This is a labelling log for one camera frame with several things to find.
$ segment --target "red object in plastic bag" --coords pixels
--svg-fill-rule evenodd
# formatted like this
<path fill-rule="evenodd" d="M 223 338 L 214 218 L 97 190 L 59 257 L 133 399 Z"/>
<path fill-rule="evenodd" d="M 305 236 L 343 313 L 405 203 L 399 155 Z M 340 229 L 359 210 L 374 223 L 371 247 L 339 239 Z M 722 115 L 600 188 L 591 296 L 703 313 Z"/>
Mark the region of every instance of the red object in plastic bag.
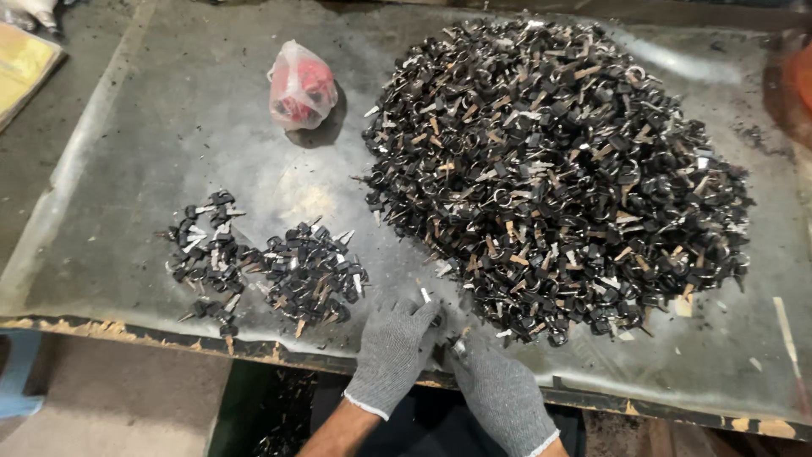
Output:
<path fill-rule="evenodd" d="M 318 127 L 339 101 L 330 67 L 294 40 L 282 45 L 268 80 L 270 115 L 285 130 Z"/>

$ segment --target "dirty metal surface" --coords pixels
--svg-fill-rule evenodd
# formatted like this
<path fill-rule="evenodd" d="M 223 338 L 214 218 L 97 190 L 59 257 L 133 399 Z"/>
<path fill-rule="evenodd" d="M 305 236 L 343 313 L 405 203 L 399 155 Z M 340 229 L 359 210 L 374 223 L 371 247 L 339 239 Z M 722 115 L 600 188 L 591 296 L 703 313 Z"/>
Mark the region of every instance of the dirty metal surface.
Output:
<path fill-rule="evenodd" d="M 453 324 L 479 328 L 456 285 L 433 278 L 436 265 L 423 264 L 425 248 L 376 226 L 364 203 L 367 189 L 349 177 L 374 162 L 360 136 L 363 115 L 395 58 L 453 21 L 481 15 L 306 1 L 216 8 L 142 2 L 54 172 L 53 188 L 37 204 L 0 278 L 0 315 L 78 316 L 218 339 L 215 323 L 176 323 L 196 296 L 166 274 L 172 246 L 152 232 L 164 229 L 173 211 L 222 186 L 248 212 L 235 224 L 243 242 L 261 246 L 317 215 L 336 233 L 355 229 L 350 249 L 371 284 L 349 322 L 304 331 L 299 339 L 295 322 L 271 315 L 258 291 L 246 294 L 236 311 L 240 344 L 278 343 L 317 360 L 314 368 L 351 358 L 365 308 L 376 298 L 418 298 L 417 278 L 434 299 L 460 304 L 449 316 Z M 730 281 L 700 294 L 691 317 L 673 307 L 670 314 L 655 311 L 647 326 L 655 338 L 634 333 L 633 341 L 612 341 L 578 325 L 573 332 L 584 334 L 572 335 L 565 347 L 514 343 L 507 351 L 536 373 L 539 385 L 555 387 L 551 392 L 586 392 L 584 401 L 573 402 L 578 406 L 607 409 L 606 398 L 633 398 L 609 409 L 645 414 L 638 406 L 650 403 L 662 406 L 655 408 L 662 416 L 689 411 L 718 417 L 716 426 L 746 431 L 766 424 L 757 431 L 802 437 L 796 428 L 812 424 L 805 396 L 810 383 L 803 379 L 812 370 L 812 337 L 804 332 L 812 324 L 806 300 L 812 269 L 792 150 L 761 108 L 766 36 L 654 26 L 612 30 L 664 80 L 668 93 L 685 95 L 686 116 L 707 122 L 716 150 L 753 172 L 749 191 L 758 206 L 749 212 L 746 291 Z M 330 65 L 340 100 L 319 130 L 286 136 L 270 122 L 265 72 L 292 38 Z M 716 41 L 722 50 L 711 49 Z M 749 135 L 754 125 L 761 131 L 757 141 Z M 778 309 L 785 309 L 788 332 Z M 228 354 L 225 344 L 217 348 Z"/>

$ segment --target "forearm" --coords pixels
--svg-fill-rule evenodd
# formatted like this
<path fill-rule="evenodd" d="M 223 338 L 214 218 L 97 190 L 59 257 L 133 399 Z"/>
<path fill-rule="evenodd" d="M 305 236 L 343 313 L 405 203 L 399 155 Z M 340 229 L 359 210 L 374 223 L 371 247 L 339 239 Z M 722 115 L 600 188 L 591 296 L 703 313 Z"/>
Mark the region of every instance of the forearm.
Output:
<path fill-rule="evenodd" d="M 561 438 L 556 438 L 538 457 L 569 457 Z"/>
<path fill-rule="evenodd" d="M 354 455 L 380 420 L 380 417 L 360 409 L 347 399 L 341 400 L 333 414 L 304 444 L 298 457 Z"/>

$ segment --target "pile of keys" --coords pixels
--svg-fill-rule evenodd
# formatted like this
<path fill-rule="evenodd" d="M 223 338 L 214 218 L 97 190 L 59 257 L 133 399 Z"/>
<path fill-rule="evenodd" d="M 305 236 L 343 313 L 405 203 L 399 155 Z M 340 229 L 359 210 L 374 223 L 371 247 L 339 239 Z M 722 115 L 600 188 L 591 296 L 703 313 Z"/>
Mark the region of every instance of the pile of keys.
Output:
<path fill-rule="evenodd" d="M 366 270 L 356 255 L 344 257 L 354 230 L 330 237 L 327 228 L 316 225 L 318 219 L 310 224 L 302 222 L 288 230 L 284 239 L 269 238 L 267 249 L 259 251 L 237 243 L 231 234 L 232 218 L 245 211 L 235 208 L 235 199 L 227 190 L 211 194 L 204 206 L 189 205 L 183 214 L 177 227 L 157 233 L 178 245 L 173 262 L 166 262 L 167 271 L 201 296 L 179 322 L 209 317 L 221 324 L 222 337 L 236 336 L 239 330 L 234 325 L 234 310 L 246 283 L 250 283 L 249 273 L 265 275 L 264 281 L 254 285 L 274 310 L 281 308 L 285 316 L 299 322 L 297 337 L 308 322 L 348 320 L 345 303 L 354 303 L 364 293 L 363 285 L 369 280 Z M 210 216 L 212 235 L 197 226 L 202 214 Z M 206 297 L 207 288 L 230 296 L 212 300 Z"/>
<path fill-rule="evenodd" d="M 523 342 L 743 285 L 747 171 L 597 25 L 470 20 L 413 46 L 367 113 L 379 221 Z"/>

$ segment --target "hand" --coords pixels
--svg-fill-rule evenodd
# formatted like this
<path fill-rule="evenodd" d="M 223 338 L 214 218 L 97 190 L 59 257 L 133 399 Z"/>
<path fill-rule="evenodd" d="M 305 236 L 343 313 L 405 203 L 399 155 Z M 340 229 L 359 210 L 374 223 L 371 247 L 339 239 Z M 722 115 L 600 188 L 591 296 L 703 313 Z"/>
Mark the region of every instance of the hand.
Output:
<path fill-rule="evenodd" d="M 461 338 L 449 352 L 468 408 L 507 455 L 535 457 L 558 440 L 559 430 L 525 365 L 477 337 Z"/>
<path fill-rule="evenodd" d="M 389 420 L 425 366 L 430 346 L 421 352 L 421 341 L 438 310 L 436 302 L 419 307 L 407 299 L 373 309 L 361 334 L 358 369 L 344 397 Z"/>

